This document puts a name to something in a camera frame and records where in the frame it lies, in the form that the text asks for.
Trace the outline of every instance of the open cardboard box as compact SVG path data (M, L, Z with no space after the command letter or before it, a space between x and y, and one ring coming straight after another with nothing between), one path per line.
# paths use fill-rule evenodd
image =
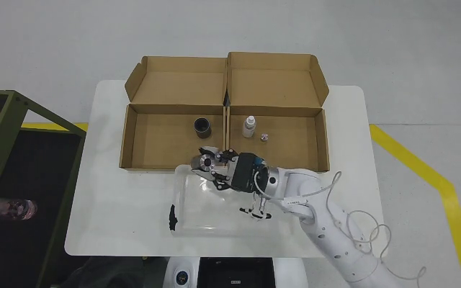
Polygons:
M225 58L143 57L125 84L120 167L175 169L200 146L225 147ZM206 117L212 135L200 139L194 121Z
M328 171L322 104L328 86L317 58L307 54L229 53L226 148L252 152L270 166ZM243 122L256 118L252 138ZM262 133L269 140L262 142Z
M329 170L322 110L328 87L313 55L143 57L125 89L121 168L175 169L208 145L252 152L271 166ZM249 115L256 132L248 139L242 127ZM195 135L198 117L211 122L211 137ZM262 133L269 134L265 143Z

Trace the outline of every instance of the black cup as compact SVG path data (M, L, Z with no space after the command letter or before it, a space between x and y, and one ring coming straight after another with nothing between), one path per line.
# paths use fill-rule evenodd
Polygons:
M211 124L207 118L197 118L194 122L194 129L199 138L205 139L211 135Z

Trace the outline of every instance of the cardboard box lid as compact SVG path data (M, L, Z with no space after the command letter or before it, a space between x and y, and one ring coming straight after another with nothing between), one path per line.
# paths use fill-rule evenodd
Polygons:
M144 56L125 90L133 104L223 105L226 58Z
M310 54L230 52L228 96L231 106L321 108L328 86Z

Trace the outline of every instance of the white cable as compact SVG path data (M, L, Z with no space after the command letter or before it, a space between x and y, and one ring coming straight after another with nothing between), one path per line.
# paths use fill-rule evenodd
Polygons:
M254 174L254 186L256 187L256 189L258 189L259 193L261 193L262 195L264 195L265 197L267 197L269 200L283 200L284 198L277 198L277 197L273 197L273 196L270 196L266 193L264 193L264 191L262 191L261 188L259 188L259 185L258 185L258 182L256 180L256 177L259 175L259 172L256 172ZM330 214L331 216L331 219L333 219L334 222L338 221L334 216L333 216L333 213L331 213L330 211L330 207L328 206L328 202L329 202L329 199L330 199L330 195L331 195L331 192L333 191L333 188L334 186L336 185L336 183L338 183L339 179L341 178L341 175L342 175L342 172L341 171L338 171L334 174L334 177L333 177L333 180L331 181L331 184L328 185L327 187L325 188L322 188L316 192L313 192L313 193L309 193L309 194L304 194L303 197L309 197L309 196L313 196L313 195L316 195L316 194L319 194L321 192L324 192L326 190L329 189L328 191L328 195L326 196L326 209L328 210L328 213ZM375 221L375 228L373 228L372 232L370 233L370 239L369 240L359 240L359 239L355 239L353 236L352 236L352 232L351 232L351 228L349 226L349 219L351 217L352 214L354 213L364 213L368 216L370 216L373 221ZM387 226L386 224L379 224L378 221L376 220L376 218L371 215L370 213L366 212L366 211L363 211L363 210L354 210L354 211L351 211L350 213L347 214L347 217L346 217L346 227L347 227L347 232L349 232L349 235L347 235L346 232L344 232L341 228L338 228L348 239L350 239L354 245L356 246L358 243L369 243L370 245L370 251L368 252L364 252L362 250L360 250L362 253L364 254L370 254L370 253L373 253L373 241L375 241L377 239L377 237L379 236L380 234L380 227L385 227L388 229L389 231L389 239L388 239L388 242L386 244L386 246L383 248L383 250L381 251L381 254L380 254L380 261L381 261L381 264L389 271L389 273L391 273L393 276L399 278L399 279L402 279L402 280L409 280L409 281L412 281L412 280L416 280L416 285L418 288L420 288L419 286L419 279L426 273L426 270L427 268L425 266L422 266L419 271L418 271L418 274L415 276L415 277L404 277L404 276L400 276L400 275L397 275L396 273L394 273L392 270L389 269L389 267L387 267L387 265L385 264L384 260L382 259L382 256L384 255L384 252L389 248L389 245L390 245L390 242L392 240L392 231L390 230L389 226Z
M253 177L253 182L254 182L254 186L258 189L259 193L263 194L266 198L268 198L269 200L283 200L283 198L277 198L277 197L273 197L273 196L270 196L266 193L264 193L264 191L262 191L261 188L259 188L259 185L258 185L258 181L256 180L256 177L259 175L259 171L257 171L255 174L254 174L254 177Z
M339 176L341 176L341 173L342 173L342 172L340 172L340 171L336 172L336 174L339 174ZM270 196L270 195L264 193L264 191L262 191L262 189L259 188L258 182L256 181L256 177L257 177L258 175L259 175L259 171L257 171L257 172L254 174L253 180L254 180L254 186L256 187L256 189L258 189L259 193L261 193L261 194L263 194L265 197L269 198L269 200L279 200L279 201L281 201L281 200L285 199L285 198L273 197L273 196ZM316 195L316 194L320 194L321 192L324 192L324 191L326 191L326 190L332 188L332 187L336 184L336 182L337 182L338 180L339 180L339 177L338 177L338 179L336 179L336 180L335 180L335 178L333 178L333 182L331 182L331 184L328 185L327 187L322 188L322 189L320 189L320 190L318 190L318 191L309 193L309 194L301 195L300 197L309 197L309 196L313 196L313 195Z
M338 171L334 174L334 177L333 177L333 180L331 181L331 185L330 185L330 190L328 191L328 195L326 197L326 209L328 210L328 213L330 213L330 216L331 216L331 219L333 219L333 221L338 221L334 216L333 216L333 213L331 213L330 211L330 208L328 206L328 201L330 199L330 194L331 192L333 191L333 188L334 188L334 185L338 182L339 178L341 177L342 175L342 172L341 171ZM376 223L376 227L373 228L372 232L370 233L370 239L368 241L364 241L364 240L357 240L357 239L354 239L354 237L352 236L352 233L351 233L351 228L349 227L349 218L351 217L352 214L354 213L364 213L368 216L370 216L373 221L375 221ZM390 242L392 240L392 231L390 230L389 226L387 226L386 224L378 224L378 221L376 220L376 218L371 215L370 213L366 212L366 211L363 211L363 210L354 210L350 213L347 214L347 218L346 218L346 226L347 226L347 230L350 234L347 235L347 233L345 233L341 228L338 228L347 238L349 238L353 243L354 245L356 245L357 243L369 243L370 244L370 251L369 252L363 252L365 254L368 254L368 253L372 253L373 252L373 241L377 239L379 233L380 233L380 227L385 227L388 229L389 231L389 239L388 239L388 242L386 243L386 246L383 248L383 250L381 251L381 254L380 254L380 261L381 261L381 264L395 277L399 278L399 279L402 279L402 280L416 280L416 285L418 288L419 287L419 279L426 273L426 267L425 266L422 266L419 271L418 271L418 274L415 276L415 277L404 277L404 276L400 276L400 275L397 275L396 273L394 273L393 271L391 271L389 269L389 267L387 267L387 265L385 264L384 260L382 259L382 256L384 255L384 252L389 248L389 245L390 245Z

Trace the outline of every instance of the robotic arm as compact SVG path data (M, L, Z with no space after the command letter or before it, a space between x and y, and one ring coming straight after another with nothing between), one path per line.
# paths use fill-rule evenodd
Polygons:
M329 201L329 192L324 192L333 188L340 172L332 185L322 188L316 172L269 167L253 153L237 154L232 149L219 151L207 146L200 148L200 153L192 159L193 172L212 181L217 190L253 193L253 206L241 208L251 217L270 219L272 216L264 212L267 201L299 217L303 231L350 287L399 287L382 261L373 256L370 241L357 224ZM213 170L223 164L228 167L226 175Z

